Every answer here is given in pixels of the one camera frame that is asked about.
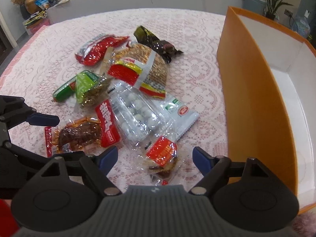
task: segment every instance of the snack package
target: snack package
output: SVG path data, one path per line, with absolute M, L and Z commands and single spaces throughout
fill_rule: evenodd
M 115 144 L 120 141 L 116 128 L 111 128 L 114 138 L 109 141 L 108 132 L 103 127 L 111 120 L 114 125 L 114 116 L 99 119 L 83 117 L 68 123 L 63 122 L 56 127 L 45 127 L 47 157 L 73 151 L 91 154 L 98 146 L 108 147 Z
M 108 88 L 108 94 L 111 97 L 114 93 L 130 89 L 131 86 L 123 81 L 113 81 Z M 186 104 L 166 93 L 165 100 L 151 99 L 157 111 L 166 118 L 172 118 L 175 124 L 176 140 L 178 141 L 189 128 L 197 121 L 199 114 L 190 109 Z
M 125 43 L 128 37 L 116 37 L 114 35 L 99 34 L 95 38 L 86 42 L 75 57 L 77 61 L 86 66 L 94 66 L 98 61 L 102 60 L 108 47 L 118 47 Z
M 166 40 L 160 40 L 143 26 L 139 26 L 135 30 L 134 36 L 136 37 L 137 42 L 150 47 L 156 53 L 161 55 L 166 63 L 171 62 L 171 57 L 183 53 L 182 51 L 176 50 L 175 47 Z
M 49 8 L 48 0 L 36 0 L 35 4 L 40 7 L 42 10 L 46 10 Z
M 111 78 L 106 78 L 84 70 L 76 75 L 75 93 L 77 103 L 82 107 L 104 100 Z
M 164 101 L 151 100 L 159 111 L 165 117 L 171 117 L 175 122 L 176 139 L 179 140 L 182 135 L 197 121 L 199 114 L 195 110 L 190 110 L 186 104 L 183 104 L 177 98 L 166 94 Z
M 167 65 L 159 54 L 145 45 L 130 44 L 128 51 L 108 67 L 107 75 L 120 79 L 147 95 L 165 98 Z
M 121 136 L 137 156 L 138 168 L 155 175 L 159 184 L 169 181 L 183 162 L 177 153 L 174 120 L 159 113 L 132 87 L 114 92 L 110 102 Z
M 53 93 L 53 99 L 56 102 L 62 102 L 75 93 L 76 77 L 68 80 Z

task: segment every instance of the table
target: table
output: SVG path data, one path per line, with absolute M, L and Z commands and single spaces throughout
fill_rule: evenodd
M 1 95 L 22 96 L 38 112 L 58 115 L 61 120 L 79 118 L 74 99 L 55 103 L 52 93 L 83 69 L 75 51 L 99 33 L 132 35 L 143 25 L 166 39 L 184 54 L 170 63 L 166 90 L 200 113 L 200 118 L 180 139 L 186 150 L 182 167 L 172 184 L 186 190 L 202 175 L 192 162 L 192 149 L 200 146 L 211 155 L 227 155 L 225 106 L 216 51 L 225 16 L 179 9 L 131 9 L 105 12 L 67 20 L 40 30 L 22 48 L 0 78 Z M 44 128 L 20 124 L 10 130 L 13 144 L 46 156 Z M 134 154 L 118 145 L 118 162 L 108 178 L 121 190 L 129 184 L 151 184 L 150 178 L 133 168 Z

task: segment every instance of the gray counter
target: gray counter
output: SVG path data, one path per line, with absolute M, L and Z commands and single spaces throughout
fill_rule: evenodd
M 52 24 L 99 12 L 136 8 L 175 8 L 226 15 L 227 7 L 242 7 L 242 0 L 70 0 L 47 10 Z

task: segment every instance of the black snack wrapper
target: black snack wrapper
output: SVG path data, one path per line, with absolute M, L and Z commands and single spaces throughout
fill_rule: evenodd
M 173 44 L 169 43 L 166 40 L 160 40 L 152 32 L 143 26 L 139 26 L 135 32 L 134 36 L 137 39 L 137 42 L 150 47 L 156 53 L 162 56 L 166 63 L 171 62 L 171 57 L 176 56 L 177 54 L 182 54 L 182 51 L 176 50 Z

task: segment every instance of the pink tablecloth edge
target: pink tablecloth edge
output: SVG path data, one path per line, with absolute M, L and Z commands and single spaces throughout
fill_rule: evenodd
M 27 43 L 19 50 L 19 52 L 14 56 L 12 61 L 9 63 L 7 68 L 4 70 L 0 77 L 0 89 L 2 88 L 4 84 L 4 80 L 6 76 L 12 71 L 14 65 L 19 61 L 21 58 L 22 54 L 30 47 L 31 43 L 34 42 L 34 40 L 39 36 L 39 34 L 48 26 L 42 26 L 28 41 Z

